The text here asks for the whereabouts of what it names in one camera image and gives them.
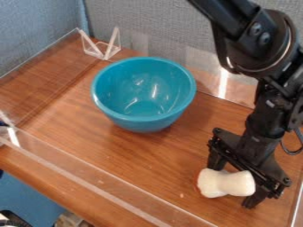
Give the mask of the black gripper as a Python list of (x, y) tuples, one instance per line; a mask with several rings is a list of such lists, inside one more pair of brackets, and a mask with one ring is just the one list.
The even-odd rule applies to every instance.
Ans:
[(238, 136), (225, 129), (214, 129), (207, 167), (223, 170), (230, 163), (239, 170), (249, 170), (257, 181), (257, 191), (245, 198), (243, 207), (254, 208), (266, 198), (278, 199), (293, 184), (277, 162), (275, 150), (291, 130), (297, 131), (303, 150), (302, 124), (303, 89), (287, 98), (277, 89), (258, 84), (257, 107), (247, 116), (245, 134)]

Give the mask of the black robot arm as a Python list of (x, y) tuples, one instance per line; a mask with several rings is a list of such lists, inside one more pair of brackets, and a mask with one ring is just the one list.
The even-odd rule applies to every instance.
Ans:
[[(230, 163), (253, 173), (257, 192), (243, 206), (278, 198), (291, 179), (275, 159), (283, 136), (295, 132), (303, 151), (303, 45), (291, 18), (250, 0), (187, 0), (211, 22), (217, 55), (233, 74), (257, 78), (255, 110), (245, 134), (215, 128), (207, 167)], [(290, 155), (299, 151), (286, 150)]]

